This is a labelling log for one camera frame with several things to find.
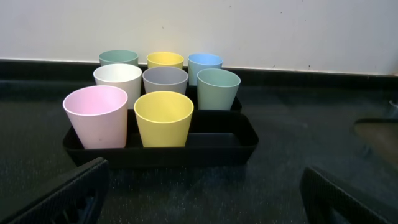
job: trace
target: pastel cup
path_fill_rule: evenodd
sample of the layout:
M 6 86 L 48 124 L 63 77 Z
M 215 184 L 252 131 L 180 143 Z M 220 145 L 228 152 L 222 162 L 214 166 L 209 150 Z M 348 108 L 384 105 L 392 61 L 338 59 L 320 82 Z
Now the pastel cup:
M 94 71 L 97 85 L 110 85 L 124 90 L 129 96 L 127 108 L 133 109 L 141 95 L 142 70 L 134 65 L 112 64 L 97 68 Z
M 185 95 L 155 91 L 134 105 L 144 147 L 184 147 L 191 123 L 193 103 Z
M 127 137 L 127 93 L 113 86 L 90 86 L 63 101 L 85 149 L 123 148 Z
M 138 54 L 131 50 L 110 50 L 99 55 L 101 66 L 125 63 L 138 66 Z
M 144 71 L 142 74 L 145 92 L 174 91 L 185 94 L 188 83 L 186 71 L 173 67 L 156 67 Z
M 198 72 L 207 68 L 221 68 L 223 59 L 217 55 L 195 53 L 188 56 L 189 85 L 198 85 Z
M 155 52 L 147 56 L 148 68 L 175 67 L 182 69 L 184 58 L 172 52 Z
M 208 68 L 198 72 L 198 109 L 230 110 L 241 79 L 232 72 Z

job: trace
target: black tray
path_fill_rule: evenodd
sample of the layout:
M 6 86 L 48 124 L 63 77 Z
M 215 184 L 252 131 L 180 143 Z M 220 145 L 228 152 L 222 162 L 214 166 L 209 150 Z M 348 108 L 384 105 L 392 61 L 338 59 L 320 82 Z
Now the black tray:
M 63 146 L 76 165 L 97 157 L 110 168 L 233 166 L 244 164 L 259 142 L 245 115 L 230 111 L 200 111 L 192 114 L 185 147 L 143 148 L 134 110 L 128 112 L 127 144 L 123 149 L 83 149 L 73 127 Z
M 141 85 L 141 96 L 145 94 L 144 84 Z M 187 90 L 185 91 L 185 96 L 192 100 L 193 106 L 195 110 L 198 109 L 198 87 L 197 86 L 187 86 Z M 231 111 L 241 112 L 242 104 L 238 100 L 238 97 L 235 96 L 234 102 L 231 106 Z

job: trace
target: gray cup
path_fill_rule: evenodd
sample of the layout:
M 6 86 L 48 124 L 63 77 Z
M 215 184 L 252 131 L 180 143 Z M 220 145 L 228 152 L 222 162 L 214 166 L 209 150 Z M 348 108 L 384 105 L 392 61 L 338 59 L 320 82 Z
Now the gray cup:
M 230 110 L 241 79 L 232 72 L 208 68 L 198 72 L 199 110 Z
M 185 94 L 188 83 L 186 71 L 174 67 L 150 68 L 142 74 L 146 93 L 174 91 Z
M 110 50 L 99 55 L 101 66 L 125 63 L 138 66 L 138 54 L 131 50 Z

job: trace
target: white wall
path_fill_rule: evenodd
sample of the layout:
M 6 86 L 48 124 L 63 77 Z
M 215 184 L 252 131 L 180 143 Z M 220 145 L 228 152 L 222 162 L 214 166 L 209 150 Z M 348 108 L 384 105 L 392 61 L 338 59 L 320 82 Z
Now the white wall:
M 225 67 L 398 72 L 398 0 L 2 0 L 0 58 L 212 52 Z

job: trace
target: countertop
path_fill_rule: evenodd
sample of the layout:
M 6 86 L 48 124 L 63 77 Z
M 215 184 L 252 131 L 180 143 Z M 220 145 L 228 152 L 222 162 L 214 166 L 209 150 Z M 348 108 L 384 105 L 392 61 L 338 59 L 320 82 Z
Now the countertop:
M 62 100 L 93 84 L 0 82 L 0 199 L 75 167 Z M 398 207 L 397 170 L 353 131 L 386 115 L 385 92 L 242 86 L 238 98 L 260 139 L 245 166 L 112 170 L 98 223 L 308 223 L 299 181 L 310 165 Z

